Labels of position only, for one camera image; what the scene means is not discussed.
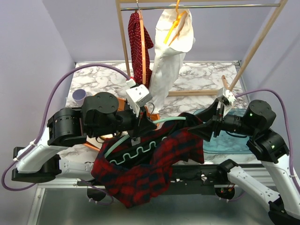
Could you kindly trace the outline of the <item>red plaid skirt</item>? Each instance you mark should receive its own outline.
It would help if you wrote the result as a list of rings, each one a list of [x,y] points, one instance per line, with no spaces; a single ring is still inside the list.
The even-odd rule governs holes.
[[[141,137],[140,145],[149,150],[143,162],[135,158],[128,166],[110,163],[104,154],[118,139],[105,141],[94,161],[92,177],[126,208],[148,203],[164,193],[170,185],[173,164],[190,159],[204,163],[203,140],[188,131],[203,122],[190,113],[180,116],[186,120],[167,121]]]

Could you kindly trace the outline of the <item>white skirt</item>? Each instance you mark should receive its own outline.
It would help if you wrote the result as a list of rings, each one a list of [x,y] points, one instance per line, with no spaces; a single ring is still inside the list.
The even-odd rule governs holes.
[[[164,39],[176,19],[175,9],[165,9],[156,24],[155,58],[149,85],[155,114],[158,114],[164,107],[169,90],[179,77],[186,53],[192,49],[195,42],[191,12],[189,9],[179,8],[180,13],[183,11],[187,12],[187,17],[181,20],[179,26],[172,32],[169,41],[172,40],[178,28],[181,26],[183,28],[179,38],[170,46],[164,44]]]

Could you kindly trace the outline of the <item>yellow plastic hanger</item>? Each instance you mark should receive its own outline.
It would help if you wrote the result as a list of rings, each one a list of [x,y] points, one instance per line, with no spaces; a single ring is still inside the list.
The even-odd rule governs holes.
[[[180,4],[180,0],[177,0],[176,7],[175,7],[176,19],[173,21],[172,26],[164,39],[164,44],[165,45],[168,44],[168,46],[170,46],[174,42],[174,40],[179,38],[180,32],[181,32],[183,26],[181,26],[180,28],[177,29],[176,34],[173,36],[172,40],[169,41],[170,36],[172,35],[172,32],[179,26],[181,20],[186,19],[187,15],[188,15],[186,11],[183,11],[181,13],[179,12],[179,4]]]

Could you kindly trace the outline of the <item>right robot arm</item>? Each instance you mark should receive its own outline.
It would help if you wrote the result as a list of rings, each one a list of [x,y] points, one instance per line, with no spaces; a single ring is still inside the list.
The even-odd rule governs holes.
[[[270,127],[276,114],[262,100],[250,102],[244,115],[226,115],[224,107],[218,108],[218,100],[196,115],[203,124],[189,132],[210,141],[220,131],[228,131],[249,137],[246,145],[270,174],[277,191],[270,190],[247,174],[241,166],[228,159],[217,166],[213,176],[218,183],[232,183],[256,199],[268,212],[276,225],[300,223],[300,180],[293,167],[292,149],[282,136]]]

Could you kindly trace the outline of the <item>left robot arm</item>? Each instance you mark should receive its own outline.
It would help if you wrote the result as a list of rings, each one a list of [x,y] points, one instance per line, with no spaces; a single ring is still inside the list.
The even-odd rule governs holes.
[[[18,161],[12,171],[12,180],[37,184],[62,177],[101,184],[104,174],[92,169],[92,163],[72,162],[61,158],[58,153],[86,143],[87,138],[122,131],[127,131],[131,138],[137,138],[156,129],[144,106],[139,113],[135,113],[128,104],[123,111],[118,111],[118,107],[118,99],[113,94],[100,92],[86,97],[82,107],[63,108],[56,112],[29,152],[26,148],[14,149]]]

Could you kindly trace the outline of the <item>orange hanger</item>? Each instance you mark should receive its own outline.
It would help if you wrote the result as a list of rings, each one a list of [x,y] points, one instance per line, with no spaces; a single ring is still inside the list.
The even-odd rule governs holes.
[[[147,82],[147,61],[146,61],[146,46],[145,46],[143,14],[142,14],[142,11],[140,9],[137,10],[137,13],[139,14],[140,35],[141,35],[142,84],[146,85],[146,82]]]

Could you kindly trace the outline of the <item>blue transparent tray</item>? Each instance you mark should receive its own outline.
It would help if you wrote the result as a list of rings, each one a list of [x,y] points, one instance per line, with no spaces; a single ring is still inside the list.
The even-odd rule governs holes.
[[[251,154],[246,146],[249,137],[221,131],[219,136],[212,137],[210,142],[203,142],[203,152],[208,154]]]

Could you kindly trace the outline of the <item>orange plastic bin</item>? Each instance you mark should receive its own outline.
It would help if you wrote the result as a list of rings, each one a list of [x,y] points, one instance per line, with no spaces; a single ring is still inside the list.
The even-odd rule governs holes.
[[[125,99],[122,98],[117,98],[118,102],[119,102],[119,108],[118,111],[123,111],[125,109]],[[160,119],[159,114],[151,114],[151,112],[148,110],[148,108],[146,107],[147,110],[147,116],[150,117],[151,120],[158,120]],[[99,152],[102,144],[104,141],[106,140],[110,140],[113,138],[113,135],[104,135],[101,136],[100,138],[96,139],[96,138],[87,138],[86,143],[84,143],[83,145],[87,148],[89,148],[90,150],[93,150],[95,152]]]

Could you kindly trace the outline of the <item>wooden clothes rack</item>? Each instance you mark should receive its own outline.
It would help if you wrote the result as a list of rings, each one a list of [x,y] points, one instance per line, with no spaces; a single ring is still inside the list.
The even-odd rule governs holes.
[[[158,3],[158,0],[117,0],[115,2],[116,10],[117,10],[117,16],[118,16],[118,22],[119,22],[119,28],[120,28],[120,35],[121,35],[121,41],[122,41],[122,47],[123,47],[123,53],[125,57],[125,64],[127,73],[130,75],[130,68],[129,68],[129,59],[128,59],[128,51],[127,51],[127,45],[126,45],[126,38],[125,38],[125,29],[123,24],[123,18],[122,18],[122,12],[123,11],[135,11],[138,10],[139,7],[122,7],[122,4],[130,4],[130,3]],[[252,58],[254,57],[256,51],[262,44],[263,40],[266,38],[267,34],[269,33],[271,27],[273,26],[274,22],[284,9],[286,3],[288,1],[281,0],[278,3],[271,3],[271,4],[239,4],[239,5],[187,5],[187,6],[178,6],[178,8],[263,8],[263,7],[270,7],[275,8],[271,17],[269,18],[268,22],[264,26],[263,30],[261,31],[260,35],[258,36],[257,40],[251,47],[248,55],[246,56],[245,60],[243,61],[237,75],[233,79],[232,83],[230,85],[227,85],[225,76],[222,76],[222,82],[224,87],[228,87],[229,90],[233,90],[241,76],[243,75],[244,71],[246,70],[247,66],[251,62]],[[217,90],[179,90],[179,91],[170,91],[169,95],[170,97],[181,97],[181,96],[214,96],[218,93]]]

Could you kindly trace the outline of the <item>lavender cup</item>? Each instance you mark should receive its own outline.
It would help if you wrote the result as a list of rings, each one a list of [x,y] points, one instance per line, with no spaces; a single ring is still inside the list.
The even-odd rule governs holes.
[[[87,97],[87,92],[83,89],[77,89],[72,94],[72,99],[77,104],[78,107],[81,107],[84,103],[85,98]]]

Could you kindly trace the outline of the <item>red polka dot garment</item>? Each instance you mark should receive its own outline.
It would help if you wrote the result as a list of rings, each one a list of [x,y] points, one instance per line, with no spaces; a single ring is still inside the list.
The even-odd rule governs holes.
[[[144,29],[144,40],[145,40],[145,61],[146,61],[146,84],[148,88],[150,84],[150,78],[152,71],[150,70],[150,58],[148,50],[153,48],[154,44],[149,36],[146,28]],[[132,68],[134,72],[134,79],[136,83],[143,83],[143,61],[142,61],[142,46],[141,46],[141,26],[140,18],[137,12],[132,13],[128,24],[128,36],[131,48],[131,60]]]

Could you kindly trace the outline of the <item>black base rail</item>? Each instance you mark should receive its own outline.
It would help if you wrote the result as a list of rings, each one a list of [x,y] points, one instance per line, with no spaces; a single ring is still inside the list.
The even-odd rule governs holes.
[[[260,164],[241,164],[250,176],[268,187],[275,186],[268,171]],[[216,188],[229,182],[217,174],[217,165],[174,165],[169,188],[163,195],[214,195]]]

